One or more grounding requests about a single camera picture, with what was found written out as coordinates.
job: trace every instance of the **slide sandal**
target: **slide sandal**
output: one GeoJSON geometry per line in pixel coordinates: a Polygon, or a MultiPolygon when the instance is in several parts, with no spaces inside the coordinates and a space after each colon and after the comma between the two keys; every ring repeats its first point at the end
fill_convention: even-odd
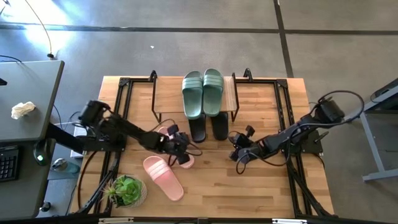
{"type": "Polygon", "coordinates": [[[192,141],[201,143],[206,139],[206,115],[201,114],[199,118],[189,121],[189,129],[192,141]]]}
{"type": "Polygon", "coordinates": [[[184,196],[180,182],[162,158],[159,156],[146,158],[144,169],[170,200],[176,202],[184,196]]]}
{"type": "MultiPolygon", "coordinates": [[[[170,137],[170,136],[167,134],[167,128],[166,128],[166,127],[161,127],[161,128],[159,128],[159,130],[157,130],[157,132],[158,132],[158,133],[165,134],[165,135],[167,135],[168,137],[170,137]]],[[[188,155],[188,156],[189,156],[189,161],[186,162],[186,163],[184,163],[184,164],[179,164],[178,161],[177,161],[177,163],[180,165],[180,167],[182,167],[182,168],[184,168],[184,169],[189,169],[189,168],[191,168],[191,167],[193,166],[193,164],[195,163],[195,158],[194,158],[192,155],[188,155]]],[[[175,160],[175,156],[171,156],[170,160],[171,160],[171,162],[174,161],[174,160],[175,160]]]]}
{"type": "Polygon", "coordinates": [[[188,73],[182,80],[184,113],[188,119],[200,117],[203,95],[203,80],[200,72],[188,73]]]}
{"type": "Polygon", "coordinates": [[[205,71],[203,79],[203,111],[209,117],[217,116],[223,99],[224,78],[213,68],[205,71]]]}
{"type": "Polygon", "coordinates": [[[220,112],[217,116],[211,118],[213,127],[213,135],[217,140],[225,140],[228,138],[228,113],[220,112]]]}

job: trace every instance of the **crumpled paper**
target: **crumpled paper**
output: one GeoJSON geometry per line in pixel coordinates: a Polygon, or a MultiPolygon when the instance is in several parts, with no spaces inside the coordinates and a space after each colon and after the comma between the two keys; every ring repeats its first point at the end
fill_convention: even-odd
{"type": "Polygon", "coordinates": [[[31,112],[35,109],[35,105],[32,102],[27,103],[18,103],[17,105],[13,106],[11,109],[11,117],[13,119],[18,119],[21,116],[31,112]]]}

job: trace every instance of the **potted plant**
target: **potted plant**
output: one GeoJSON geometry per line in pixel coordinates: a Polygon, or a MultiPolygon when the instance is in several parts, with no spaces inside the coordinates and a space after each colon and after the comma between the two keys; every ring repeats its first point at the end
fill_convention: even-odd
{"type": "Polygon", "coordinates": [[[116,204],[116,208],[137,207],[147,197],[145,183],[135,177],[126,175],[118,177],[104,192],[104,196],[116,204]]]}

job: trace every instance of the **pink slide sandal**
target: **pink slide sandal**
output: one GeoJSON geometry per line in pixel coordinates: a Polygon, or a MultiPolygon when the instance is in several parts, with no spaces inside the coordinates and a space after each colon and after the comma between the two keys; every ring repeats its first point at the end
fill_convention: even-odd
{"type": "MultiPolygon", "coordinates": [[[[157,132],[169,136],[169,135],[167,134],[167,128],[166,128],[166,127],[161,127],[161,128],[159,128],[159,130],[157,130],[157,132]]],[[[192,155],[188,155],[188,156],[189,156],[189,161],[188,161],[188,162],[186,162],[186,163],[184,163],[184,164],[179,164],[179,165],[180,165],[182,168],[184,168],[184,169],[189,169],[189,168],[191,168],[191,167],[193,166],[193,164],[195,163],[195,158],[194,158],[192,155]]],[[[172,157],[171,157],[171,161],[174,161],[174,159],[175,159],[175,156],[172,156],[172,157]]]]}
{"type": "Polygon", "coordinates": [[[184,189],[171,168],[159,156],[150,156],[144,160],[144,169],[160,189],[174,202],[184,196],[184,189]]]}

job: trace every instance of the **black slide sandal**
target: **black slide sandal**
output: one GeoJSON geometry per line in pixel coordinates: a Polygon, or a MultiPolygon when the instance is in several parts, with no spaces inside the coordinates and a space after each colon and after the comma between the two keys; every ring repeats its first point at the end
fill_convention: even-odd
{"type": "Polygon", "coordinates": [[[206,139],[206,115],[201,114],[198,119],[188,120],[192,141],[201,143],[206,139]]]}
{"type": "Polygon", "coordinates": [[[228,113],[220,112],[217,116],[211,118],[211,126],[213,127],[213,135],[217,140],[225,140],[228,138],[228,113]]]}

